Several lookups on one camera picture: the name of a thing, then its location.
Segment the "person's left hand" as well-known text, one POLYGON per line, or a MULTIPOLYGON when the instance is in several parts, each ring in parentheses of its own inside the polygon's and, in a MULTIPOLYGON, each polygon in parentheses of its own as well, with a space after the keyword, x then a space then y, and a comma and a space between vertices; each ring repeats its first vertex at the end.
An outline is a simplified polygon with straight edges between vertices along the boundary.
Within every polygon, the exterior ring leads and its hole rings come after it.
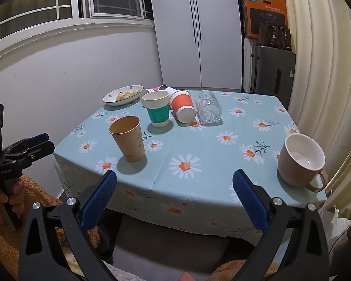
MULTIPOLYGON (((25 182, 22 177, 16 180, 12 191, 7 195, 0 189, 0 204, 9 204, 12 212, 22 214, 25 211, 25 182)), ((0 225, 5 224, 5 219, 0 211, 0 225)))

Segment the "person's right hand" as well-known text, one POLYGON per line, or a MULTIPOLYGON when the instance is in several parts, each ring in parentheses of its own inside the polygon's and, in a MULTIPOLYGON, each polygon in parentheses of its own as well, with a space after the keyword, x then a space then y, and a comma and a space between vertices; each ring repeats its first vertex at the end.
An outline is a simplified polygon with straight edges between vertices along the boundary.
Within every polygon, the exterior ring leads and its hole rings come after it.
POLYGON ((190 273, 183 273, 179 279, 179 281, 198 281, 192 274, 190 273))

